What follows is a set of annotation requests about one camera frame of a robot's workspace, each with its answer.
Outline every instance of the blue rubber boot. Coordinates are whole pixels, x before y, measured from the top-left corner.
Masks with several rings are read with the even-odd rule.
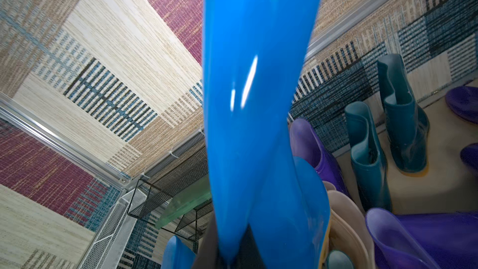
[[[163,269],[191,269],[196,254],[184,245],[177,236],[169,239],[163,255]]]
[[[345,107],[352,167],[362,206],[367,211],[379,207],[391,211],[387,184],[387,159],[380,146],[372,114],[367,104],[354,102]]]
[[[403,174],[424,176],[427,173],[426,138],[430,129],[428,117],[418,106],[408,84],[402,57],[389,54],[380,57],[377,63],[393,160]]]

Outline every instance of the floor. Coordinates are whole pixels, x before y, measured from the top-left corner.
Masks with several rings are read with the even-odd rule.
[[[478,86],[478,80],[469,84]],[[478,142],[478,125],[467,122],[450,111],[441,98],[425,108],[430,120],[428,137],[429,172],[421,178],[408,177],[397,169],[390,152],[387,132],[379,140],[388,161],[389,183],[395,214],[466,212],[478,210],[478,180],[460,159],[463,147]],[[350,151],[337,158],[345,183],[362,209]]]

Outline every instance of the blue striped pattern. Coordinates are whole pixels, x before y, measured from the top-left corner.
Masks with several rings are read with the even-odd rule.
[[[203,105],[203,87],[202,87],[202,84],[203,83],[203,80],[201,79],[200,80],[200,83],[199,82],[196,82],[196,85],[194,85],[193,87],[191,87],[189,89],[189,93],[194,97],[196,98],[196,100],[201,104]]]
[[[398,39],[408,73],[432,59],[425,17],[399,30]]]
[[[108,215],[110,208],[113,206],[113,204],[116,202],[116,199],[120,195],[119,193],[120,191],[118,189],[110,186],[106,194],[101,199],[101,203],[93,212],[90,220],[87,224],[85,224],[85,227],[87,229],[92,230],[93,232],[96,232],[99,229],[101,223],[106,218],[106,215]]]
[[[92,55],[69,33],[60,30],[32,72],[59,91],[64,91],[91,60]]]
[[[143,220],[155,224],[158,218],[152,214],[146,215]],[[126,244],[126,250],[140,253],[147,257],[152,257],[154,246],[158,239],[158,230],[147,224],[143,220],[138,220]]]
[[[95,58],[63,95],[126,142],[158,116]]]
[[[349,136],[344,108],[378,91],[377,58],[386,53],[382,42],[361,58],[351,60],[347,55],[348,58],[342,59],[343,70],[294,102],[290,114],[293,118],[302,117],[309,121],[329,151],[346,145]]]

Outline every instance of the rubber boot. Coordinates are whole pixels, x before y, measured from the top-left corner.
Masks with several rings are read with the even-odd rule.
[[[164,249],[163,265],[164,269],[190,269],[193,266],[196,254],[184,245],[177,236],[169,239]]]
[[[354,265],[348,255],[332,250],[327,257],[326,269],[354,269]]]
[[[428,117],[415,100],[402,57],[389,54],[380,57],[377,63],[380,99],[393,160],[405,175],[423,176],[427,172]]]
[[[380,146],[367,104],[354,102],[345,107],[350,140],[350,157],[365,211],[379,207],[391,211],[387,184],[387,159]]]
[[[326,150],[310,123],[302,118],[296,119],[292,122],[289,135],[292,155],[307,161],[323,181],[331,182],[338,191],[349,195],[340,166]]]
[[[341,225],[348,230],[350,239],[347,239],[345,248],[331,249],[342,250],[353,261],[355,268],[375,269],[375,249],[372,237],[365,225],[365,218],[360,209],[347,195],[338,191],[327,191],[330,202],[331,217],[333,221],[341,222]],[[334,242],[332,230],[330,232],[331,242]]]
[[[478,143],[465,146],[460,152],[460,158],[471,170],[471,173],[478,178]]]
[[[391,269],[439,269],[438,264],[392,213],[370,209],[365,222]]]
[[[478,268],[478,212],[397,218],[442,268]]]
[[[445,101],[457,116],[478,124],[478,87],[455,87],[446,93]]]

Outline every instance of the glossy surface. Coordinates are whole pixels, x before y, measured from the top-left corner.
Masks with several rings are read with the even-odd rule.
[[[460,158],[466,164],[473,175],[478,178],[478,143],[466,146],[460,152]]]
[[[337,161],[326,150],[310,123],[302,118],[296,119],[291,124],[289,135],[292,155],[306,160],[323,181],[331,182],[337,190],[349,195]]]
[[[355,247],[356,253],[363,254],[363,252],[366,251],[368,258],[366,258],[367,264],[365,265],[365,268],[374,269],[375,251],[373,240],[368,233],[362,212],[355,205],[354,201],[343,193],[338,191],[327,191],[327,195],[329,197],[333,217],[337,218],[337,220],[343,221],[344,225],[346,225],[349,230],[353,231],[353,233],[351,232],[350,234],[358,239],[358,241],[355,242],[359,242],[360,246]]]
[[[446,93],[445,100],[457,116],[478,124],[478,87],[456,87]]]
[[[354,269],[354,264],[342,251],[332,250],[327,257],[326,269]]]
[[[169,239],[164,249],[163,269],[190,269],[193,266],[196,254],[184,245],[177,236]]]
[[[365,215],[365,222],[390,268],[440,268],[392,213],[372,208]]]
[[[397,218],[442,268],[478,268],[478,212]]]
[[[365,211],[373,207],[391,210],[387,184],[387,159],[380,146],[367,104],[354,102],[345,107],[350,139],[350,158]]]
[[[402,57],[388,54],[380,57],[377,65],[393,160],[403,172],[416,174],[427,166],[428,117],[415,100]]]
[[[229,262],[250,220],[261,254],[276,247],[268,267],[289,256],[318,265],[324,222],[304,205],[286,126],[318,3],[205,0],[204,124],[219,251]],[[326,193],[313,174],[316,199]],[[253,216],[261,203],[270,210],[262,219]],[[272,235],[273,227],[283,230]]]

